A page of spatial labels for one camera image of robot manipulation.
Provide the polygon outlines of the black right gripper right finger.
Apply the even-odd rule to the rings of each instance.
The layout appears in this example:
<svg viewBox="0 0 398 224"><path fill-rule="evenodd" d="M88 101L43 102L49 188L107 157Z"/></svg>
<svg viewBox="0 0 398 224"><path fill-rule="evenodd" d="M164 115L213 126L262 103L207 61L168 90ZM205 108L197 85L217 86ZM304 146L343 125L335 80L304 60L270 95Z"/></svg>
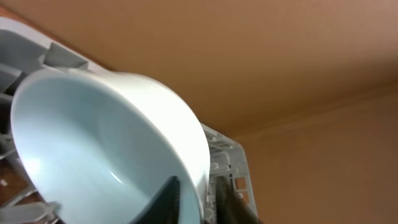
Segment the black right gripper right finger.
<svg viewBox="0 0 398 224"><path fill-rule="evenodd" d="M215 199L217 224L264 224L238 198L225 177L216 179Z"/></svg>

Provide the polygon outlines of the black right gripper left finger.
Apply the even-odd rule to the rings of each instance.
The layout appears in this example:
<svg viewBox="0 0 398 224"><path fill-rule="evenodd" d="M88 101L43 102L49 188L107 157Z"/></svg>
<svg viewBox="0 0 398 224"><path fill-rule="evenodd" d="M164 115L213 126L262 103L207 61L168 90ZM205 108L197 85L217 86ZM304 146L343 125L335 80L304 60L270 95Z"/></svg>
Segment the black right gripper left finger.
<svg viewBox="0 0 398 224"><path fill-rule="evenodd" d="M129 224L178 224L180 212L180 181L170 176L145 209Z"/></svg>

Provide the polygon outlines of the light blue bowl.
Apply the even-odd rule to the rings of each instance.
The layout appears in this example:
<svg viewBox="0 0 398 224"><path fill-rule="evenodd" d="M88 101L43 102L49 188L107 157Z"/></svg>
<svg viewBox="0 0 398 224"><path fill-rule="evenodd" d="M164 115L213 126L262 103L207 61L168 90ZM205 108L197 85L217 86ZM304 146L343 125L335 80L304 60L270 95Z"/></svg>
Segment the light blue bowl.
<svg viewBox="0 0 398 224"><path fill-rule="evenodd" d="M202 223L210 152L191 108L137 74L42 69L11 106L17 153L65 223L129 223L171 177L180 223Z"/></svg>

